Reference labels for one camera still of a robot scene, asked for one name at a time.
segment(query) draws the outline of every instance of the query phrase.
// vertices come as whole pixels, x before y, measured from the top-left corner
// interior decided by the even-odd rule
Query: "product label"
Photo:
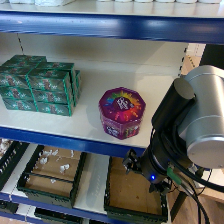
[[[129,110],[130,108],[133,108],[134,105],[131,103],[131,101],[125,97],[118,97],[113,102],[114,108],[118,111],[125,111]]]

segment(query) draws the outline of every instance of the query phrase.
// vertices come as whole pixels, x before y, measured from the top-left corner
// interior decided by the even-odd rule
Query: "blue shelf edge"
[[[224,44],[224,18],[0,11],[0,32]]]
[[[10,213],[6,213],[6,212],[0,212],[0,216],[5,217],[5,218],[9,218],[9,219],[16,219],[16,220],[20,220],[20,221],[26,221],[26,217],[22,216],[22,215],[17,215],[17,214],[10,214]]]
[[[131,148],[133,148],[139,156],[145,150],[144,148],[131,147],[126,145],[104,143],[4,127],[0,127],[0,137],[39,145],[49,145],[52,147],[78,150],[82,152],[96,153],[121,158],[124,158],[128,150]]]
[[[93,219],[93,220],[97,220],[97,221],[101,221],[105,223],[127,224],[126,222],[110,219],[107,217],[106,214],[95,213],[95,212],[85,211],[85,210],[76,209],[76,208],[69,209],[69,208],[65,208],[65,207],[61,207],[57,205],[51,205],[51,204],[46,204],[43,202],[33,201],[28,198],[24,198],[24,197],[20,197],[16,195],[12,195],[12,201],[14,203],[32,205],[38,208],[43,208],[43,209],[47,209],[47,210],[51,210],[55,212],[61,212],[61,213],[65,213],[65,214],[69,214],[73,216],[82,217],[82,218]]]

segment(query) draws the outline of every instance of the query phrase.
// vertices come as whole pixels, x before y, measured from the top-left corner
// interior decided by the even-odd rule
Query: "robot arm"
[[[141,173],[159,185],[167,177],[172,159],[184,168],[193,163],[222,168],[224,71],[201,66],[185,78],[175,79],[152,118],[152,126],[144,153],[137,157],[130,150],[124,159],[127,171]]]

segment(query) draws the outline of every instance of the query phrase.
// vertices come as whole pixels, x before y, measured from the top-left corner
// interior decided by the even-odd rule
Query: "tin lid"
[[[99,101],[102,115],[121,124],[141,119],[145,106],[136,91],[124,87],[106,91]]]

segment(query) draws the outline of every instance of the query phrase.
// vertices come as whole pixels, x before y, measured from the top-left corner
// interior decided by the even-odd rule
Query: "white shelf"
[[[121,3],[115,1],[77,0],[61,7],[39,7],[29,4],[5,3],[0,4],[0,11],[223,18],[224,4],[182,4],[178,2]]]
[[[72,117],[10,111],[0,99],[0,127],[145,148],[149,144],[151,118],[173,80],[172,76],[86,71],[83,72],[83,91]],[[103,131],[98,109],[105,91],[121,86],[139,92],[146,103],[140,133],[126,140],[116,139]]]

